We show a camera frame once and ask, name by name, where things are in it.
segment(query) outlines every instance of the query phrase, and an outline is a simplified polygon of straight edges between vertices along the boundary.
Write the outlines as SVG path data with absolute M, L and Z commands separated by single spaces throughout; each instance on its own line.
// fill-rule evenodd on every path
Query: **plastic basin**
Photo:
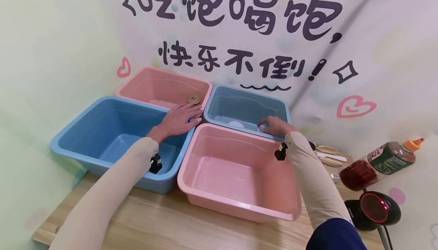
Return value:
M 191 204 L 256 222 L 294 221 L 302 212 L 289 160 L 280 142 L 205 123 L 196 129 L 178 173 Z
M 116 96 L 171 109 L 187 103 L 190 95 L 197 95 L 205 108 L 210 92 L 210 82 L 155 68 L 142 68 L 116 91 Z
M 73 158 L 101 176 L 136 140 L 158 125 L 167 111 L 126 98 L 104 97 L 61 130 L 50 147 L 53 152 Z M 157 174 L 145 173 L 136 187 L 162 194 L 170 192 L 193 131 L 167 138 L 159 146 L 162 169 Z
M 283 141 L 282 135 L 256 131 L 257 122 L 276 116 L 290 123 L 289 110 L 282 100 L 224 85 L 216 85 L 204 110 L 208 123 Z

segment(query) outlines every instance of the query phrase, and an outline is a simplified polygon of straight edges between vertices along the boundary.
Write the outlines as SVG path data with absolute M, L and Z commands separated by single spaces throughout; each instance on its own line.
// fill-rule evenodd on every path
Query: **heart drawing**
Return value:
M 363 101 L 362 96 L 351 95 L 342 99 L 336 115 L 338 118 L 357 118 L 372 112 L 376 107 L 373 101 Z
M 131 64 L 129 60 L 125 57 L 122 58 L 122 65 L 117 69 L 117 76 L 119 78 L 128 77 L 131 74 Z

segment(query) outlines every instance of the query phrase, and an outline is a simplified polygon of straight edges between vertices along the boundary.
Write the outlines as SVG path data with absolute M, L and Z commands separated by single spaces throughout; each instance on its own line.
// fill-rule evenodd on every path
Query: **hand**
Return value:
M 259 121 L 257 126 L 260 126 L 263 123 L 268 123 L 268 126 L 265 127 L 264 133 L 271 135 L 286 135 L 291 131 L 298 131 L 296 127 L 293 125 L 286 123 L 278 117 L 268 116 Z
M 169 136 L 181 135 L 190 131 L 190 129 L 201 122 L 201 118 L 199 117 L 202 114 L 202 105 L 193 105 L 194 101 L 173 107 L 164 116 L 161 124 L 153 127 L 146 136 L 153 138 L 160 144 Z

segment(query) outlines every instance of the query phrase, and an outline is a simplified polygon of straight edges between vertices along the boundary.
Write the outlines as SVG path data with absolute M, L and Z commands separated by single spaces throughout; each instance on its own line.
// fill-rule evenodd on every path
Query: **pink plastic basin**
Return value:
M 187 103 L 190 95 L 197 95 L 204 108 L 210 92 L 210 82 L 155 68 L 142 68 L 116 91 L 116 96 L 170 109 Z
M 279 141 L 213 124 L 196 128 L 178 173 L 191 204 L 264 222 L 301 215 L 300 190 L 289 160 L 277 161 Z

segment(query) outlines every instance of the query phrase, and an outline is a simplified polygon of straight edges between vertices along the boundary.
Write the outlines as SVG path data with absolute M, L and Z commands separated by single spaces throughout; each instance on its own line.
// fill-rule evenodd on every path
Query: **arm sleeve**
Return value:
M 157 152 L 152 138 L 135 142 L 76 204 L 49 249 L 101 249 L 110 219 Z
M 356 229 L 342 218 L 324 222 L 312 234 L 306 250 L 367 250 Z
M 314 154 L 308 140 L 299 132 L 286 135 L 286 155 L 294 166 L 298 186 L 313 229 L 331 218 L 352 222 L 334 182 Z

